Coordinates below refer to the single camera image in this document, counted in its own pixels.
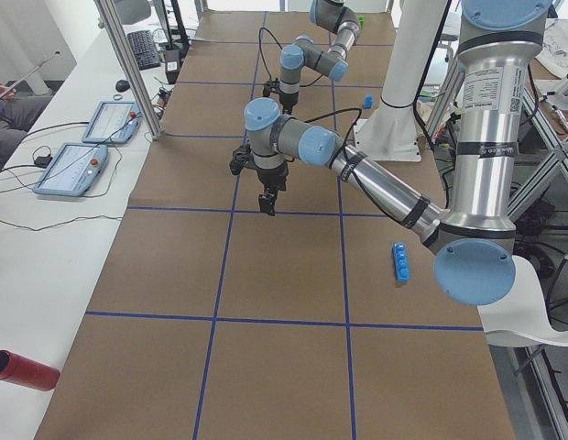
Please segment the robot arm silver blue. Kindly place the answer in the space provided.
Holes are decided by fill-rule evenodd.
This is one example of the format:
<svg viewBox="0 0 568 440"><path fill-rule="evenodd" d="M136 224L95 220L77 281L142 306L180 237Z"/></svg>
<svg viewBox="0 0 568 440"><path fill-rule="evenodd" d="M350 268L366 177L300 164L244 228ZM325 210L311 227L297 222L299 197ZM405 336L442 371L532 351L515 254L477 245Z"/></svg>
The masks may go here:
<svg viewBox="0 0 568 440"><path fill-rule="evenodd" d="M311 22L336 36L327 49L320 49L308 36L298 36L280 53L279 101L286 114L298 103L300 75L310 68L334 82L342 80L348 70L349 50L361 35L357 14L344 1L314 0Z"/></svg>
<svg viewBox="0 0 568 440"><path fill-rule="evenodd" d="M332 170L360 190L381 212L417 234L436 257L442 290L461 303L485 305L506 296L516 278L512 260L516 227L508 217L514 159L519 152L527 69L541 52L547 1L465 1L453 71L464 76L459 131L453 135L440 207L385 169L384 160L416 160L418 129L433 135L416 110L432 53L449 9L445 1L408 2L399 24L378 109L347 136L304 122L291 111L303 69L333 81L348 71L349 50L362 28L343 1L315 1L311 22L333 33L327 49L307 36L280 54L275 95L252 100L244 110L248 141L236 151L232 173L251 169L264 190L260 210L272 214L295 158Z"/></svg>

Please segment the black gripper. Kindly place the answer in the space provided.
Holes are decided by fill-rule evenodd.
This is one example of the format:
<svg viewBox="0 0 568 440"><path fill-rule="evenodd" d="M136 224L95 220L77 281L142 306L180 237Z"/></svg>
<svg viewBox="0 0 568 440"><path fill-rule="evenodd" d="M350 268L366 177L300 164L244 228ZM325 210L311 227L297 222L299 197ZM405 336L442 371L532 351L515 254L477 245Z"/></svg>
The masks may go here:
<svg viewBox="0 0 568 440"><path fill-rule="evenodd" d="M261 213L269 216L275 215L276 194L286 191L288 175L289 169L287 165L279 165L274 169L257 169L257 177L264 185L265 191L258 196Z"/></svg>
<svg viewBox="0 0 568 440"><path fill-rule="evenodd" d="M299 92L285 93L279 91L279 102L282 105L283 112L287 115L291 115L294 106L298 103Z"/></svg>

